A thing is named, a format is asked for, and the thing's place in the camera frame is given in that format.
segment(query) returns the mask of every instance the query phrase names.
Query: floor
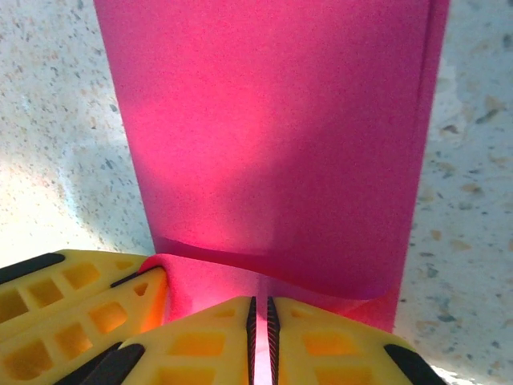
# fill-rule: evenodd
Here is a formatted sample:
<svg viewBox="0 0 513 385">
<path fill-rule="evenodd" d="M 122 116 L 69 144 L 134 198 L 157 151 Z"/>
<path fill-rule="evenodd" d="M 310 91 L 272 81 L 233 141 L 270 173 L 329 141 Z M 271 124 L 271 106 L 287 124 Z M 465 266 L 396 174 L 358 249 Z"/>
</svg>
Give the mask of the floor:
<svg viewBox="0 0 513 385">
<path fill-rule="evenodd" d="M 453 384 L 513 379 L 513 1 L 454 0 L 395 331 Z M 92 2 L 0 4 L 0 266 L 152 253 Z"/>
</svg>

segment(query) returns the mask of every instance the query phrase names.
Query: pink paper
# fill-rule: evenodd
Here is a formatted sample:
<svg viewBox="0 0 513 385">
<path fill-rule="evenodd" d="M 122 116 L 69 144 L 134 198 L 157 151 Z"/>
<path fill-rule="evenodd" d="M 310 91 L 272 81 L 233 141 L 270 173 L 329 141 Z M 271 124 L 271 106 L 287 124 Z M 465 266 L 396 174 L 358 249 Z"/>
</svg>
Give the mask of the pink paper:
<svg viewBox="0 0 513 385">
<path fill-rule="evenodd" d="M 279 286 L 389 330 L 448 0 L 95 4 L 157 252 L 204 261 L 161 257 L 173 311 Z"/>
</svg>

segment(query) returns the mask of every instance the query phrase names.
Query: speckled floor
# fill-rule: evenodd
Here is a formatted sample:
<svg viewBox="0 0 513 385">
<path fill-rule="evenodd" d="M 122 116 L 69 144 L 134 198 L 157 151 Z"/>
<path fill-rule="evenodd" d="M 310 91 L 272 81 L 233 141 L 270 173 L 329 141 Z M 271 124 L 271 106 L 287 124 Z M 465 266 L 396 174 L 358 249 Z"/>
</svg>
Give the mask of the speckled floor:
<svg viewBox="0 0 513 385">
<path fill-rule="evenodd" d="M 0 2 L 0 266 L 151 253 L 92 2 Z M 396 333 L 449 383 L 513 383 L 513 1 L 454 0 Z"/>
</svg>

